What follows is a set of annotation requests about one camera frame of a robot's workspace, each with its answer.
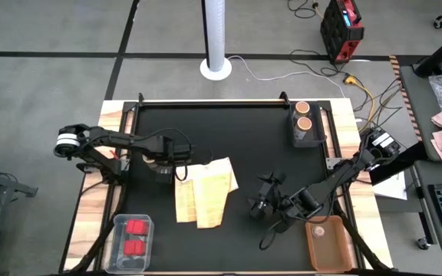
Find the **white cable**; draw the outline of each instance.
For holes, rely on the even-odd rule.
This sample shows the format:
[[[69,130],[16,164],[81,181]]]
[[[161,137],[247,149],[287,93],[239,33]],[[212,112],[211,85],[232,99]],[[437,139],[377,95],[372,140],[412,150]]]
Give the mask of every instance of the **white cable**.
[[[328,78],[326,76],[320,76],[320,75],[317,75],[317,74],[313,74],[310,71],[299,71],[299,72],[292,72],[292,73],[289,73],[289,74],[285,74],[284,76],[281,76],[281,77],[260,78],[260,77],[257,77],[256,75],[254,75],[254,73],[252,72],[252,70],[250,70],[249,65],[246,63],[246,61],[243,59],[243,57],[240,57],[239,55],[233,55],[231,57],[228,57],[228,59],[231,59],[231,58],[239,58],[240,60],[242,60],[243,63],[245,64],[246,70],[248,70],[250,72],[250,74],[258,81],[273,81],[273,80],[282,79],[282,78],[289,77],[289,76],[296,75],[296,74],[310,74],[310,75],[313,75],[315,77],[323,77],[323,78],[327,79],[327,81],[330,81],[335,86],[337,86],[338,89],[341,91],[342,96],[344,98],[346,98],[346,96],[344,94],[344,91],[342,90],[342,87],[340,85],[336,84],[333,80],[331,80],[330,78]]]

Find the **white pole base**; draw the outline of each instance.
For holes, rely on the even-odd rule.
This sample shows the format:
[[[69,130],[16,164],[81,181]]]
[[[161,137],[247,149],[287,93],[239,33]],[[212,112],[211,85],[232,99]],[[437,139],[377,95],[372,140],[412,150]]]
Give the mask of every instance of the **white pole base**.
[[[214,72],[207,67],[207,59],[200,64],[200,73],[208,80],[221,81],[226,79],[231,74],[231,63],[227,58],[224,59],[223,68]]]

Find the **red object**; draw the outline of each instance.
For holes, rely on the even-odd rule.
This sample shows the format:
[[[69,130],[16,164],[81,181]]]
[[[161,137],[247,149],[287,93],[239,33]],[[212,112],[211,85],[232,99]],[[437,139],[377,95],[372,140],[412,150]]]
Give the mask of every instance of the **red object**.
[[[140,219],[129,219],[126,225],[126,233],[132,235],[147,235],[148,223]]]
[[[356,15],[356,13],[354,11],[355,7],[354,7],[352,1],[343,0],[342,3],[344,4],[345,11],[347,12],[349,19],[351,21],[351,26],[348,28],[349,29],[362,29],[363,26],[362,26],[361,21],[359,21],[357,24],[354,23],[356,18],[358,18],[358,15]],[[349,60],[351,59],[351,56],[354,54],[354,51],[358,47],[359,42],[361,42],[361,40],[351,40],[351,41],[344,42],[340,52],[337,55],[337,58],[335,59],[335,62],[337,62],[337,63],[349,62]]]
[[[146,242],[144,241],[125,241],[124,255],[142,256],[146,253]]]

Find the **black floor stripe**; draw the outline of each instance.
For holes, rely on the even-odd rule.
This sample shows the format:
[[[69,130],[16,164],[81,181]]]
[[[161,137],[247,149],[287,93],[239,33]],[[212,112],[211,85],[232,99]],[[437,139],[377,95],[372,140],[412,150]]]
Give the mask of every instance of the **black floor stripe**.
[[[115,58],[111,52],[0,51],[0,58]]]
[[[246,60],[280,60],[287,61],[289,54],[243,54],[228,53],[226,57],[239,55]],[[204,59],[204,53],[125,53],[124,58],[144,58],[144,59]],[[298,61],[328,61],[326,55],[316,54],[292,54],[291,59]],[[354,56],[352,60],[369,60],[369,61],[389,61],[388,56]]]
[[[112,100],[114,98],[115,87],[117,86],[117,80],[119,78],[120,68],[122,67],[122,60],[124,53],[127,49],[127,43],[129,42],[130,32],[134,25],[134,17],[136,15],[137,5],[139,0],[133,0],[130,6],[129,17],[127,18],[126,27],[122,34],[122,41],[120,41],[119,53],[110,74],[110,80],[108,81],[107,91],[105,92],[105,100]]]

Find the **brown plastic tray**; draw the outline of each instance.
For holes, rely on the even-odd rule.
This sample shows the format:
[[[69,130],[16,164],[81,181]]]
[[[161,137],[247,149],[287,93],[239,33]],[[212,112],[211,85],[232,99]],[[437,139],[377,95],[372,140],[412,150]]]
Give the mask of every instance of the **brown plastic tray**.
[[[324,216],[316,216],[312,221],[322,221]],[[320,272],[343,272],[352,269],[352,260],[345,238],[345,228],[339,216],[331,215],[322,224],[306,223],[306,238],[312,266]]]

